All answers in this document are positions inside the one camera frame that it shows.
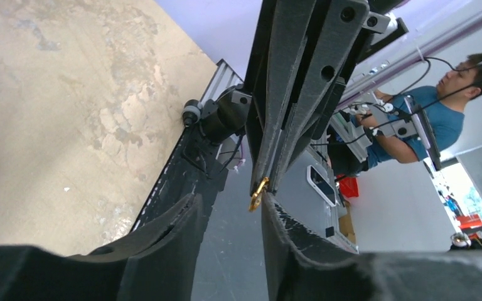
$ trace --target cardboard box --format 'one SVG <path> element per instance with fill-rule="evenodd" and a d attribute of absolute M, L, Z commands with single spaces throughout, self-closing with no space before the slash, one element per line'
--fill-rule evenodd
<path fill-rule="evenodd" d="M 339 230 L 352 243 L 356 244 L 356 233 L 352 225 L 352 217 L 350 215 L 350 203 L 345 201 L 346 215 L 339 218 Z"/>

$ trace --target concrete floor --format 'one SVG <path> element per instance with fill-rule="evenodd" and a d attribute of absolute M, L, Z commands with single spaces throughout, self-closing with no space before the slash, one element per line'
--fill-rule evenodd
<path fill-rule="evenodd" d="M 0 0 L 0 244 L 125 235 L 214 71 L 151 0 Z"/>

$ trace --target window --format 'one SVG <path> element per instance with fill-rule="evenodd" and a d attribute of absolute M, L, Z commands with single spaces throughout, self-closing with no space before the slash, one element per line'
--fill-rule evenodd
<path fill-rule="evenodd" d="M 454 213 L 454 218 L 472 216 L 473 214 L 479 216 L 480 222 L 478 223 L 481 223 L 481 225 L 475 225 L 464 231 L 472 233 L 481 230 L 482 199 L 462 165 L 456 159 L 451 159 L 443 162 L 442 170 L 437 172 L 429 158 L 424 160 L 424 164 L 430 171 L 432 181 L 439 191 L 442 202 Z"/>

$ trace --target gold connector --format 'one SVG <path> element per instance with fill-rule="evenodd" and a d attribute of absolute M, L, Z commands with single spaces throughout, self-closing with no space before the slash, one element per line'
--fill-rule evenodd
<path fill-rule="evenodd" d="M 264 177 L 263 180 L 261 180 L 261 183 L 259 183 L 258 188 L 256 191 L 252 194 L 252 199 L 250 200 L 250 207 L 249 211 L 254 212 L 259 205 L 261 204 L 261 197 L 262 197 L 262 192 L 264 192 L 267 189 L 267 186 L 269 185 L 269 178 Z"/>

